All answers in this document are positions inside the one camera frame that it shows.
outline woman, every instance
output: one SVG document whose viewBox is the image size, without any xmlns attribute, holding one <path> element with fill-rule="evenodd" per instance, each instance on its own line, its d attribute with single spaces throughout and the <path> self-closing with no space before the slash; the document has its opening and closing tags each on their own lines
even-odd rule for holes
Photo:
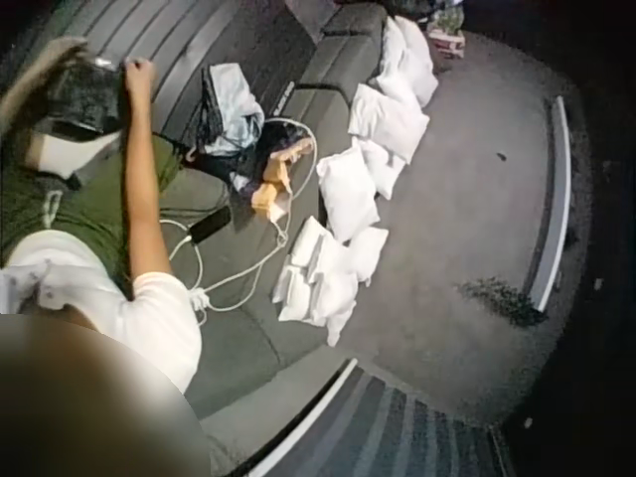
<svg viewBox="0 0 636 477">
<path fill-rule="evenodd" d="M 188 290 L 172 274 L 159 224 L 160 189 L 175 177 L 179 158 L 151 133 L 154 66 L 126 65 L 131 121 L 125 155 L 105 161 L 85 187 L 61 195 L 58 206 L 37 175 L 21 166 L 29 133 L 17 112 L 33 110 L 50 71 L 83 45 L 51 42 L 0 104 L 0 305 L 16 313 L 34 296 L 49 315 L 132 348 L 184 393 L 197 371 L 201 333 Z M 122 291 L 128 286 L 131 300 Z"/>
</svg>

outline charging cable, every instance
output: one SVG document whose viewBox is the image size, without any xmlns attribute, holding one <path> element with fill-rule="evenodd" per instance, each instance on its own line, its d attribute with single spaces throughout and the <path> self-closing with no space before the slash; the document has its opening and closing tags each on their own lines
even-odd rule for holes
<svg viewBox="0 0 636 477">
<path fill-rule="evenodd" d="M 305 180 L 303 181 L 303 183 L 300 185 L 300 187 L 298 188 L 297 191 L 291 191 L 289 193 L 289 212 L 287 213 L 287 218 L 286 218 L 286 222 L 284 225 L 284 228 L 282 228 L 278 223 L 276 222 L 272 222 L 271 224 L 276 228 L 276 246 L 273 248 L 273 250 L 268 253 L 266 256 L 264 256 L 261 260 L 259 260 L 257 263 L 253 264 L 252 266 L 246 268 L 245 270 L 236 273 L 232 276 L 229 276 L 227 278 L 224 278 L 223 280 L 210 285 L 206 288 L 202 288 L 201 285 L 201 281 L 203 279 L 203 260 L 201 258 L 201 251 L 199 250 L 199 246 L 196 243 L 193 243 L 193 249 L 195 251 L 195 256 L 197 257 L 197 263 L 199 265 L 199 272 L 197 274 L 197 279 L 195 281 L 195 284 L 193 285 L 193 287 L 190 289 L 190 302 L 192 304 L 193 309 L 195 310 L 195 312 L 202 312 L 204 314 L 203 319 L 199 322 L 199 326 L 203 326 L 206 321 L 208 321 L 208 313 L 206 311 L 207 308 L 210 308 L 213 311 L 216 311 L 218 313 L 225 313 L 225 312 L 229 312 L 229 311 L 234 311 L 237 310 L 239 308 L 241 308 L 243 305 L 245 305 L 249 299 L 253 296 L 254 292 L 256 291 L 256 287 L 258 286 L 258 280 L 260 279 L 260 274 L 262 272 L 263 267 L 267 264 L 268 261 L 270 261 L 277 253 L 279 253 L 282 249 L 284 249 L 287 246 L 287 243 L 289 242 L 289 226 L 291 224 L 291 205 L 292 202 L 294 201 L 295 198 L 299 197 L 303 191 L 305 190 L 305 188 L 307 187 L 307 184 L 309 184 L 309 181 L 311 179 L 311 176 L 314 173 L 314 170 L 316 168 L 316 162 L 318 160 L 318 143 L 316 142 L 316 136 L 314 135 L 313 131 L 309 128 L 309 126 L 307 126 L 306 124 L 300 122 L 300 121 L 296 121 L 295 119 L 288 119 L 285 117 L 271 117 L 269 119 L 265 119 L 265 122 L 279 122 L 279 123 L 285 123 L 285 124 L 291 124 L 294 125 L 296 127 L 300 127 L 301 129 L 303 129 L 307 135 L 309 136 L 309 138 L 311 139 L 311 142 L 313 144 L 313 155 L 312 155 L 312 163 L 311 163 L 311 168 L 309 169 L 309 173 L 307 174 L 307 177 L 305 177 Z M 186 234 L 188 234 L 186 237 L 184 237 L 181 241 L 179 241 L 179 243 L 177 243 L 177 245 L 174 247 L 174 249 L 172 250 L 172 252 L 170 253 L 170 260 L 172 260 L 175 255 L 179 252 L 179 250 L 186 244 L 186 243 L 190 243 L 192 242 L 192 237 L 189 234 L 189 228 L 184 226 L 183 224 L 177 222 L 177 221 L 173 221 L 170 219 L 162 219 L 161 224 L 168 224 L 171 226 L 175 226 L 179 229 L 181 229 L 182 231 L 184 231 Z M 235 303 L 232 306 L 227 306 L 227 307 L 217 307 L 214 306 L 211 302 L 210 302 L 210 296 L 208 296 L 208 293 L 210 293 L 213 290 L 216 290 L 218 288 L 221 288 L 224 285 L 227 285 L 229 283 L 234 282 L 235 280 L 238 280 L 239 278 L 243 278 L 244 276 L 247 276 L 251 273 L 254 273 L 254 280 L 253 283 L 251 285 L 251 288 L 249 290 L 249 293 L 242 298 L 238 303 Z"/>
</svg>

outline black phone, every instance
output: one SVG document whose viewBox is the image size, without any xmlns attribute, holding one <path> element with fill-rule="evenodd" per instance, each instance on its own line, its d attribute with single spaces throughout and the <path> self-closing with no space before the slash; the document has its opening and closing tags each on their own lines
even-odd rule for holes
<svg viewBox="0 0 636 477">
<path fill-rule="evenodd" d="M 190 227 L 190 237 L 193 243 L 201 243 L 212 234 L 225 227 L 232 221 L 232 212 L 229 206 L 218 209 L 213 214 L 205 217 Z"/>
</svg>

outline striped floor mat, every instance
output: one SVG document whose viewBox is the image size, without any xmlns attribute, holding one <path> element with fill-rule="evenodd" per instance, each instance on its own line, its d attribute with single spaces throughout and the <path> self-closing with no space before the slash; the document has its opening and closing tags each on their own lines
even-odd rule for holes
<svg viewBox="0 0 636 477">
<path fill-rule="evenodd" d="M 488 429 L 436 412 L 356 368 L 275 477 L 501 476 Z"/>
</svg>

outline couch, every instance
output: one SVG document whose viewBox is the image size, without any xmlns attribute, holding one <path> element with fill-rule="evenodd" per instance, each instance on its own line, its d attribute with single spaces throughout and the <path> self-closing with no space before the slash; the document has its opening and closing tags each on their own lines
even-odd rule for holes
<svg viewBox="0 0 636 477">
<path fill-rule="evenodd" d="M 114 63 L 126 57 L 153 60 L 158 74 L 153 130 L 188 143 L 197 123 L 201 69 L 235 62 L 266 114 L 280 110 L 283 116 L 305 122 L 316 135 L 318 156 L 323 157 L 350 145 L 349 105 L 358 83 L 367 81 L 378 67 L 385 17 L 385 10 L 374 4 L 343 7 L 315 45 L 284 0 L 70 0 L 34 14 L 31 26 L 0 61 L 0 89 L 49 40 L 85 36 L 91 50 Z M 309 168 L 309 160 L 297 163 L 292 187 L 298 187 Z M 186 224 L 200 218 L 201 210 L 227 201 L 232 205 L 232 223 L 201 244 L 203 285 L 258 261 L 273 248 L 274 229 L 229 196 L 223 183 L 197 171 L 181 171 L 161 200 L 165 215 L 177 216 Z M 264 267 L 254 296 L 239 310 L 208 312 L 201 327 L 199 371 L 186 392 L 199 418 L 256 390 L 326 342 L 324 329 L 279 323 L 279 309 L 270 301 L 282 262 L 302 224 L 312 215 L 324 221 L 320 211 L 318 181 L 313 175 L 293 203 L 290 242 Z M 169 247 L 181 236 L 176 228 L 165 228 Z M 175 272 L 192 285 L 197 263 L 187 246 L 173 264 Z M 212 302 L 217 306 L 236 303 L 249 291 L 252 279 L 212 292 Z"/>
<path fill-rule="evenodd" d="M 316 46 L 282 109 L 282 116 L 300 120 L 313 130 L 319 158 L 342 152 L 350 146 L 347 134 L 349 106 L 358 83 L 369 80 L 378 67 L 385 16 L 384 9 L 377 5 L 352 5 L 341 9 L 325 26 L 324 38 Z M 308 156 L 294 166 L 292 189 L 297 189 L 304 181 L 310 167 Z M 183 191 L 192 190 L 197 181 L 216 201 L 228 200 L 221 181 L 207 176 L 193 177 L 200 175 L 196 171 L 182 171 L 166 191 L 163 204 L 183 205 Z M 290 241 L 286 249 L 263 268 L 254 296 L 247 304 L 232 312 L 208 312 L 208 320 L 201 327 L 203 353 L 199 371 L 186 392 L 186 398 L 199 418 L 254 391 L 280 370 L 326 342 L 323 328 L 278 322 L 279 305 L 272 304 L 270 299 L 284 258 L 304 221 L 310 216 L 324 221 L 319 195 L 314 173 L 303 194 L 293 203 Z M 247 268 L 275 244 L 275 231 L 267 221 L 241 211 L 240 204 L 232 203 L 232 206 L 233 223 L 209 238 L 202 247 L 206 284 Z M 184 272 L 192 270 L 192 258 L 181 266 Z M 252 280 L 253 276 L 240 279 L 213 291 L 210 294 L 212 302 L 216 306 L 232 305 L 249 292 Z"/>
</svg>

